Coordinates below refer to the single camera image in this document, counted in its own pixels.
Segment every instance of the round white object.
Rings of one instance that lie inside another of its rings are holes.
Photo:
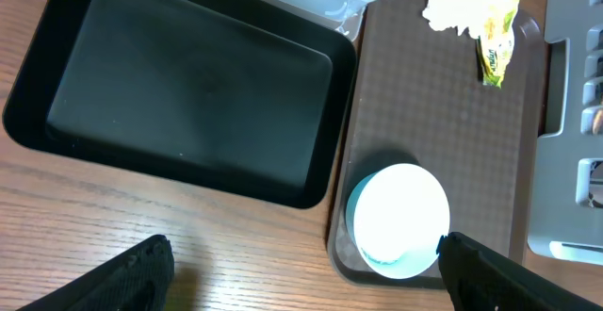
[[[412,164],[385,168],[363,181],[355,204],[352,237],[368,265],[379,274],[404,279],[437,259],[448,234],[446,193],[427,170]]]

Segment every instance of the yellow wrapper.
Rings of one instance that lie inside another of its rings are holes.
[[[513,19],[518,5],[519,0],[500,0],[490,7],[485,33],[478,40],[483,85],[498,88],[502,85],[505,70],[513,55]]]

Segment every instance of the crumpled white paper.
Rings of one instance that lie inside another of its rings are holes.
[[[423,17],[434,31],[457,27],[461,35],[469,28],[469,36],[477,39],[484,33],[489,8],[500,0],[429,0]]]

